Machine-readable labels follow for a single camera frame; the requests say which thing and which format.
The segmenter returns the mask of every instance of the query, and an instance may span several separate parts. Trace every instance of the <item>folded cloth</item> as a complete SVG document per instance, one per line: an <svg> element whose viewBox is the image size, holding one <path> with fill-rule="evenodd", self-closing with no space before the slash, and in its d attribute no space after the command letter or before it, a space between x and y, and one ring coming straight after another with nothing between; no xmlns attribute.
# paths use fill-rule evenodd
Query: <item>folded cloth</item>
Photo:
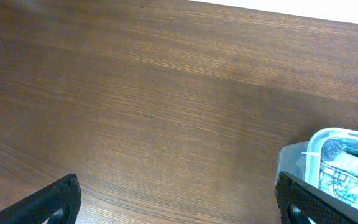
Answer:
<svg viewBox="0 0 358 224"><path fill-rule="evenodd" d="M321 149L319 189L358 209L358 140L327 140Z"/></svg>
<svg viewBox="0 0 358 224"><path fill-rule="evenodd" d="M358 152L357 143L352 139L327 140L321 149L321 162L358 177L358 157L347 153Z"/></svg>
<svg viewBox="0 0 358 224"><path fill-rule="evenodd" d="M322 162L318 188L358 209L357 177Z"/></svg>

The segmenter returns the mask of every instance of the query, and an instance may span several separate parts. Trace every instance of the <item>wooden table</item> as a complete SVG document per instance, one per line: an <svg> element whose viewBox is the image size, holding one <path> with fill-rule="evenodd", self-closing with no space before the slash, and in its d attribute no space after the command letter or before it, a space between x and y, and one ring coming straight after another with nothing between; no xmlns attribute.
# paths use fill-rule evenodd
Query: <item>wooden table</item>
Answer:
<svg viewBox="0 0 358 224"><path fill-rule="evenodd" d="M0 210L74 172L78 223L279 223L279 150L331 126L358 130L358 25L0 0Z"/></svg>

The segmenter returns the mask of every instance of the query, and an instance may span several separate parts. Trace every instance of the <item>plastic container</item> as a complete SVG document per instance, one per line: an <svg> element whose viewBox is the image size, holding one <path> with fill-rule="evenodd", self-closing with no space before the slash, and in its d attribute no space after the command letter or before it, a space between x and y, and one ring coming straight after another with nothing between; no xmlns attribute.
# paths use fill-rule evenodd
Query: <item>plastic container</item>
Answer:
<svg viewBox="0 0 358 224"><path fill-rule="evenodd" d="M332 138L358 140L358 131L343 128L325 128L314 134L310 141L285 146L279 153L277 174L286 171L318 188L321 149Z"/></svg>

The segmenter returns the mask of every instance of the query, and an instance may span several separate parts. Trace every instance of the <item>wood grain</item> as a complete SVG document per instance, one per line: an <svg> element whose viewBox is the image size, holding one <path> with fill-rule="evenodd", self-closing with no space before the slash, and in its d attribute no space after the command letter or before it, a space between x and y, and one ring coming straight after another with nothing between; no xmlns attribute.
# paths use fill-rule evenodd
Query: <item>wood grain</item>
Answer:
<svg viewBox="0 0 358 224"><path fill-rule="evenodd" d="M74 172L78 223L279 223L279 150L330 126L358 130L358 25L0 0L0 210Z"/></svg>

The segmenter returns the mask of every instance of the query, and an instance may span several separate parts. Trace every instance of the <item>textured black surface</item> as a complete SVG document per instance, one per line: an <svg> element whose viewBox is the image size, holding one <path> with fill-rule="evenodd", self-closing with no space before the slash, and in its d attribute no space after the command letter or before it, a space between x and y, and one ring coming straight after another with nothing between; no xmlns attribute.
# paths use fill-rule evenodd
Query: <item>textured black surface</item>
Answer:
<svg viewBox="0 0 358 224"><path fill-rule="evenodd" d="M358 210L287 172L279 174L275 195L282 223L294 223L290 220L293 207L316 223L358 223Z"/></svg>
<svg viewBox="0 0 358 224"><path fill-rule="evenodd" d="M69 174L0 211L0 223L42 223L50 217L48 223L74 223L80 205L80 184Z"/></svg>

